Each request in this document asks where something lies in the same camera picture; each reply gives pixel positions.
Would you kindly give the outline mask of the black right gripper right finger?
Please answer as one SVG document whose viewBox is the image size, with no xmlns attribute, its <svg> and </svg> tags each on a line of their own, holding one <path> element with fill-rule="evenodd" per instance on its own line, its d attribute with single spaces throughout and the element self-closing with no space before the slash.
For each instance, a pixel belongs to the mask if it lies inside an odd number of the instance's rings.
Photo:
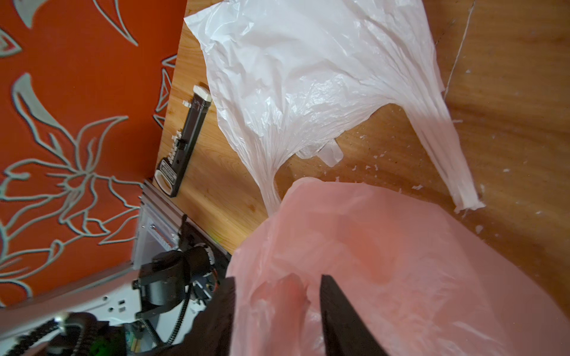
<svg viewBox="0 0 570 356">
<path fill-rule="evenodd" d="M 331 275 L 322 275 L 319 297 L 326 355 L 387 355 Z"/>
</svg>

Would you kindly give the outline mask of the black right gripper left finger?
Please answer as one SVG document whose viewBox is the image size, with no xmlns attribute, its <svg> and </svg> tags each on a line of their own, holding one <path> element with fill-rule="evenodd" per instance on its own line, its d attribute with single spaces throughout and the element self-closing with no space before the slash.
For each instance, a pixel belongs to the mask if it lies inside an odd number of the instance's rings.
<svg viewBox="0 0 570 356">
<path fill-rule="evenodd" d="M 205 310 L 193 320 L 190 331 L 181 343 L 170 347 L 157 347 L 147 355 L 230 355 L 235 316 L 235 279 L 221 282 Z"/>
</svg>

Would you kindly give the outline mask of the plain pink plastic bag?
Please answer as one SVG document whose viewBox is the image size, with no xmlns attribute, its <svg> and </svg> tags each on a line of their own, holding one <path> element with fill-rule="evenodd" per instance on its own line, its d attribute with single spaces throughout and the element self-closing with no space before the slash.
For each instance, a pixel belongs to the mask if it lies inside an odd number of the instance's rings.
<svg viewBox="0 0 570 356">
<path fill-rule="evenodd" d="M 323 355 L 323 275 L 389 355 L 567 355 L 553 299 L 439 206 L 300 179 L 232 256 L 232 355 Z"/>
</svg>

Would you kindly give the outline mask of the white plastic bag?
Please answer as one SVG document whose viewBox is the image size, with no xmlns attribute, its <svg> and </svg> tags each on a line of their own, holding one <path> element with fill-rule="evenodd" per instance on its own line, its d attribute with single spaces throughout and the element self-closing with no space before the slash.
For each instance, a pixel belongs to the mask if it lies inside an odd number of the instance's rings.
<svg viewBox="0 0 570 356">
<path fill-rule="evenodd" d="M 269 214 L 290 157 L 336 165 L 337 137 L 389 104 L 404 110 L 457 209 L 482 208 L 421 1 L 221 1 L 185 23 L 218 126 Z"/>
</svg>

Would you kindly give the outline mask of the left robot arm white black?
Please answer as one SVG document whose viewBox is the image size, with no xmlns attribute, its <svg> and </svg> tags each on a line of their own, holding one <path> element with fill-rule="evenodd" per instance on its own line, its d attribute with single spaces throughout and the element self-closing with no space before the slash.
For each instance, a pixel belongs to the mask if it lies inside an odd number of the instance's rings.
<svg viewBox="0 0 570 356">
<path fill-rule="evenodd" d="M 10 307 L 1 311 L 1 355 L 12 349 L 20 338 L 33 331 L 48 320 L 59 317 L 65 312 L 88 312 L 98 320 L 108 321 L 112 326 L 133 323 L 137 320 L 136 313 L 142 310 L 140 294 L 132 289 L 132 282 L 137 279 L 143 265 L 162 252 L 178 248 L 178 233 L 176 224 L 163 222 L 157 217 L 147 217 L 142 222 L 137 233 L 133 266 L 110 277 L 101 277 L 93 283 L 77 287 L 70 292 L 52 297 L 40 298 L 41 301 L 30 302 L 22 307 Z M 226 273 L 231 255 L 205 234 L 187 218 L 186 222 L 193 226 L 197 243 L 209 244 L 215 255 L 215 263 L 219 277 Z M 170 311 L 151 316 L 148 319 L 157 330 L 163 341 L 168 339 L 175 328 L 175 322 L 182 308 L 182 301 Z M 174 344 L 182 341 L 183 336 L 190 331 L 197 313 L 204 310 L 203 302 L 191 297 L 181 328 Z"/>
</svg>

